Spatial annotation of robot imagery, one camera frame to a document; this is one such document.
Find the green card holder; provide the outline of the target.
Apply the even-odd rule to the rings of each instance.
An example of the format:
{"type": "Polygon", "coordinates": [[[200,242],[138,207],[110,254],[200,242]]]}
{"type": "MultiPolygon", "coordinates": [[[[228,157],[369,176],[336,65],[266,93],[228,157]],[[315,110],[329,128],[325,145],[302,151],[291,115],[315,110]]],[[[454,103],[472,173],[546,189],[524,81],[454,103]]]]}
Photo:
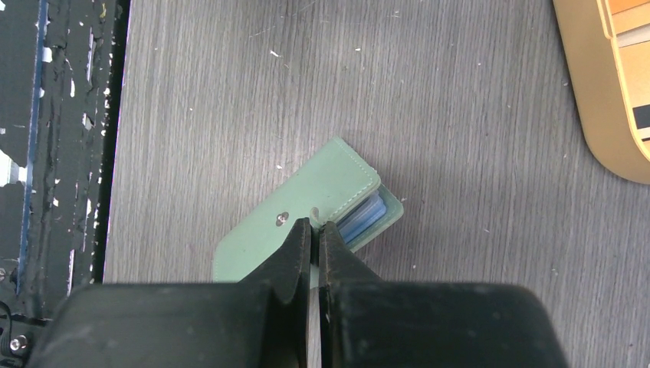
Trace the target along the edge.
{"type": "Polygon", "coordinates": [[[358,251],[403,213],[378,172],[334,137],[218,243],[212,279],[242,280],[279,249],[298,219],[314,228],[334,222],[348,249],[358,251]]]}

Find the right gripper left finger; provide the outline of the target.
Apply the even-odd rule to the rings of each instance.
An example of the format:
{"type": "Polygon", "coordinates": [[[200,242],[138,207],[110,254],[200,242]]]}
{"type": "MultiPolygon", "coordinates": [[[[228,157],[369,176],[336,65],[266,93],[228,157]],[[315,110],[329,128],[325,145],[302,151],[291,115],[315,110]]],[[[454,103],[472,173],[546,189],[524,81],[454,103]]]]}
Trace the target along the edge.
{"type": "Polygon", "coordinates": [[[74,292],[33,367],[303,367],[312,228],[297,220],[242,281],[97,284],[74,292]]]}

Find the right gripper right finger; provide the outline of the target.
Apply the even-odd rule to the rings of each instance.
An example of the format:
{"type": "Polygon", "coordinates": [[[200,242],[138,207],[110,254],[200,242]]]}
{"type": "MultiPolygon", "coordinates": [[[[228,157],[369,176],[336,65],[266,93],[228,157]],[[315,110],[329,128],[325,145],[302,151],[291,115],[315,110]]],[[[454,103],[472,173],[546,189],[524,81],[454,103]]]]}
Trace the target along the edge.
{"type": "Polygon", "coordinates": [[[514,284],[386,281],[319,234],[325,367],[565,367],[550,317],[514,284]]]}

